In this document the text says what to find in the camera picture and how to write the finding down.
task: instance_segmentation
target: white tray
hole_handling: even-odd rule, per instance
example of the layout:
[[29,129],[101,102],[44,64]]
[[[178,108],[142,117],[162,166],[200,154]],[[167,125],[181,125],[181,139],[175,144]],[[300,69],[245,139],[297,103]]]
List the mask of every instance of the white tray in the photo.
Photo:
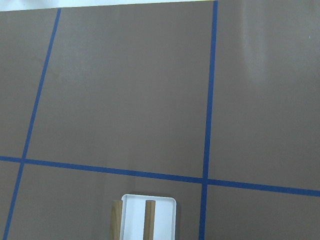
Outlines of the white tray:
[[146,200],[155,200],[153,240],[175,240],[176,200],[172,197],[125,194],[121,198],[121,240],[141,240],[144,236]]

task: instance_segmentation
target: wooden stick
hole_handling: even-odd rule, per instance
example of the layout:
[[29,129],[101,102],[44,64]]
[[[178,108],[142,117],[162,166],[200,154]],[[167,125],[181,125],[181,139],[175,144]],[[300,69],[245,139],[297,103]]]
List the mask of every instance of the wooden stick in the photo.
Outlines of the wooden stick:
[[156,201],[145,201],[143,240],[154,239]]
[[112,201],[111,223],[109,230],[110,240],[120,240],[121,216],[122,216],[122,200]]

